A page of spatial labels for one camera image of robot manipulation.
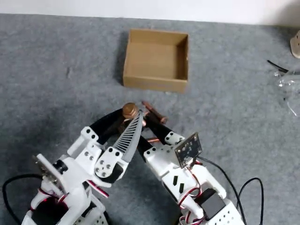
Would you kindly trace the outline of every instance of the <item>black wire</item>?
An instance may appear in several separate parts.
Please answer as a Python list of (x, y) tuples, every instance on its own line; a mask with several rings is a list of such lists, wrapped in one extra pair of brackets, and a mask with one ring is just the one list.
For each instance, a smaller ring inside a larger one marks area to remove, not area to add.
[(6, 193), (6, 187), (9, 183), (11, 183), (14, 180), (19, 180), (19, 179), (23, 179), (23, 178), (38, 178), (38, 179), (43, 179), (41, 175), (38, 174), (23, 174), (23, 175), (19, 175), (19, 176), (15, 176), (12, 177), (10, 179), (8, 179), (7, 181), (4, 182), (3, 186), (2, 186), (2, 193), (3, 193), (3, 200), (4, 200), (4, 204), (5, 207), (7, 208), (9, 214), (12, 216), (12, 218), (14, 219), (14, 221), (21, 225), (21, 221), (19, 220), (19, 218), (16, 216), (16, 214), (13, 212), (12, 208), (10, 207), (9, 203), (8, 203), (8, 195)]
[(242, 194), (244, 188), (245, 188), (250, 182), (252, 182), (252, 181), (254, 181), (254, 180), (258, 180), (259, 183), (260, 183), (260, 185), (261, 185), (261, 190), (262, 190), (262, 205), (261, 205), (261, 221), (260, 221), (259, 224), (260, 224), (260, 225), (263, 225), (264, 191), (263, 191), (263, 182), (262, 182), (262, 180), (259, 179), (258, 177), (254, 177), (254, 178), (251, 178), (251, 179), (247, 180), (247, 181), (245, 182), (245, 184), (243, 184), (242, 188), (240, 189), (240, 192), (239, 192), (239, 198), (240, 198), (240, 196), (241, 196), (241, 194)]
[(289, 72), (287, 69), (280, 67), (279, 65), (276, 65), (274, 62), (271, 62), (270, 60), (267, 60), (268, 63), (270, 63), (272, 66), (275, 66), (280, 72), (287, 73)]
[(239, 198), (238, 192), (237, 192), (235, 186), (233, 185), (232, 181), (230, 180), (230, 178), (229, 178), (228, 175), (226, 174), (226, 172), (225, 172), (218, 164), (215, 164), (214, 162), (212, 162), (212, 161), (210, 161), (210, 160), (208, 160), (208, 159), (206, 159), (206, 158), (203, 158), (203, 157), (201, 157), (201, 156), (197, 156), (197, 157), (198, 157), (200, 160), (202, 160), (202, 161), (205, 161), (205, 162), (207, 162), (207, 163), (209, 163), (209, 164), (214, 165), (216, 168), (218, 168), (218, 169), (224, 174), (224, 176), (226, 177), (226, 179), (228, 180), (229, 184), (231, 185), (231, 187), (232, 187), (232, 189), (233, 189), (233, 191), (234, 191), (234, 194), (235, 194), (235, 196), (236, 196), (236, 198), (237, 198), (238, 205), (240, 206), (240, 214), (241, 214), (241, 216), (242, 216), (242, 220), (243, 220), (244, 224), (247, 225), (246, 218), (245, 218), (245, 214), (244, 214), (244, 210), (243, 210), (243, 207), (242, 207), (242, 203), (240, 202), (240, 198)]

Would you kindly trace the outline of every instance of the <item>electrical wire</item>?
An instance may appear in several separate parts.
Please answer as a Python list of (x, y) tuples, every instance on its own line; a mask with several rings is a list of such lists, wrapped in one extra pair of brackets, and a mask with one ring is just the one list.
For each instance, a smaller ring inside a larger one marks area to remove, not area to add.
[(104, 196), (105, 198), (109, 197), (109, 194), (106, 193), (103, 189), (101, 189), (97, 184), (95, 184), (92, 180), (87, 180), (87, 183), (94, 188), (95, 191), (97, 191), (99, 194)]
[(201, 195), (201, 193), (202, 193), (201, 184), (200, 184), (198, 178), (195, 176), (195, 174), (193, 174), (193, 172), (191, 171), (191, 169), (188, 169), (188, 170), (189, 170), (189, 172), (192, 174), (193, 178), (196, 180), (196, 182), (197, 182), (197, 184), (198, 184), (198, 186), (199, 186), (199, 191), (198, 191), (198, 193), (197, 193), (196, 195), (191, 195), (192, 197), (197, 198), (197, 197), (199, 197), (199, 196)]
[(268, 63), (270, 63), (272, 66), (275, 66), (280, 72), (287, 73), (289, 72), (287, 69), (280, 67), (279, 65), (276, 65), (274, 62), (271, 62), (270, 60), (267, 60)]
[(259, 224), (260, 224), (260, 225), (263, 225), (264, 190), (263, 190), (263, 182), (262, 182), (262, 180), (259, 179), (258, 177), (254, 177), (254, 178), (251, 178), (251, 179), (247, 180), (247, 181), (243, 184), (242, 188), (240, 189), (240, 192), (239, 192), (239, 198), (240, 198), (240, 196), (242, 195), (242, 192), (243, 192), (244, 188), (245, 188), (249, 183), (251, 183), (251, 182), (254, 181), (254, 180), (258, 180), (259, 183), (260, 183), (260, 185), (261, 185), (261, 191), (262, 191), (262, 205), (261, 205), (261, 218), (260, 218), (260, 223), (259, 223)]
[(242, 207), (242, 203), (240, 202), (240, 198), (239, 198), (239, 195), (238, 195), (238, 192), (234, 186), (234, 184), (232, 183), (232, 181), (230, 180), (230, 178), (228, 177), (228, 175), (226, 174), (226, 172), (216, 163), (206, 159), (206, 158), (203, 158), (201, 156), (197, 156), (198, 159), (202, 160), (202, 161), (205, 161), (209, 164), (212, 164), (213, 166), (215, 166), (216, 168), (218, 168), (222, 173), (223, 175), (226, 177), (227, 181), (229, 182), (230, 186), (232, 187), (233, 191), (234, 191), (234, 194), (237, 198), (237, 202), (238, 202), (238, 205), (240, 207), (240, 214), (242, 216), (242, 220), (244, 222), (245, 225), (247, 225), (247, 222), (246, 222), (246, 217), (245, 217), (245, 214), (244, 214), (244, 210), (243, 210), (243, 207)]
[(187, 191), (184, 196), (180, 199), (180, 201), (178, 202), (178, 205), (181, 206), (182, 202), (186, 199), (186, 197), (188, 197), (189, 194), (191, 194), (193, 191), (198, 190), (198, 187), (194, 187), (192, 189), (190, 189), (189, 191)]
[(7, 188), (7, 185), (9, 183), (11, 183), (12, 181), (23, 179), (23, 178), (38, 178), (40, 180), (43, 179), (41, 175), (28, 173), (28, 174), (23, 174), (23, 175), (12, 177), (12, 178), (8, 179), (7, 181), (5, 181), (4, 184), (2, 185), (2, 194), (3, 194), (3, 201), (4, 201), (4, 204), (5, 204), (5, 207), (8, 210), (11, 217), (14, 219), (14, 221), (18, 225), (21, 225), (22, 223), (19, 220), (19, 218), (16, 216), (16, 214), (13, 212), (12, 208), (10, 207), (10, 205), (8, 203), (8, 195), (7, 195), (7, 192), (6, 192), (6, 188)]

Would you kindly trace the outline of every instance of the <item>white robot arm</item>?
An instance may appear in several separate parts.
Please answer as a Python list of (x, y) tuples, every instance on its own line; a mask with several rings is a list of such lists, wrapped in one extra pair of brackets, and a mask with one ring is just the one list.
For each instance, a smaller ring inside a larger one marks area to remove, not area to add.
[(118, 140), (104, 143), (123, 121), (119, 109), (81, 131), (81, 135), (51, 164), (39, 154), (35, 160), (43, 180), (31, 201), (22, 225), (108, 225), (105, 206), (93, 195), (122, 178), (131, 161), (142, 131), (143, 112), (137, 111)]
[(146, 118), (147, 126), (164, 144), (155, 148), (141, 136), (139, 152), (146, 165), (181, 208), (180, 225), (244, 225), (226, 190), (196, 160), (202, 152), (198, 134), (185, 139)]

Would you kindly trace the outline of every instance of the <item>cardboard box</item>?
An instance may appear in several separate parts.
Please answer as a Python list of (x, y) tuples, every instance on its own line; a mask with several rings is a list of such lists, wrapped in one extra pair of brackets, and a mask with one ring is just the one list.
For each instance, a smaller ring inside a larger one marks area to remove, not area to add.
[(184, 92), (188, 82), (188, 34), (131, 30), (123, 82), (130, 88)]

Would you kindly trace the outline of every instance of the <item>white bracket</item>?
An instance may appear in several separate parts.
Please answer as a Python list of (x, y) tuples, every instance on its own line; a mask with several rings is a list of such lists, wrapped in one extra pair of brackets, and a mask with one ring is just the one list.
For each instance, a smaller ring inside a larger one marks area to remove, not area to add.
[(181, 136), (181, 135), (179, 135), (179, 134), (174, 133), (173, 131), (171, 131), (165, 137), (165, 142), (168, 143), (168, 144), (176, 145), (179, 142), (181, 142), (183, 139), (184, 139), (184, 136)]
[(113, 147), (109, 147), (96, 162), (96, 175), (100, 178), (109, 177), (112, 174), (116, 163), (121, 160), (122, 156), (122, 152)]
[(210, 221), (203, 222), (203, 225), (244, 225), (234, 204), (228, 199), (225, 199), (225, 204), (226, 206), (217, 215)]
[(89, 142), (86, 148), (78, 155), (75, 161), (89, 174), (93, 175), (95, 165), (102, 150), (93, 142)]

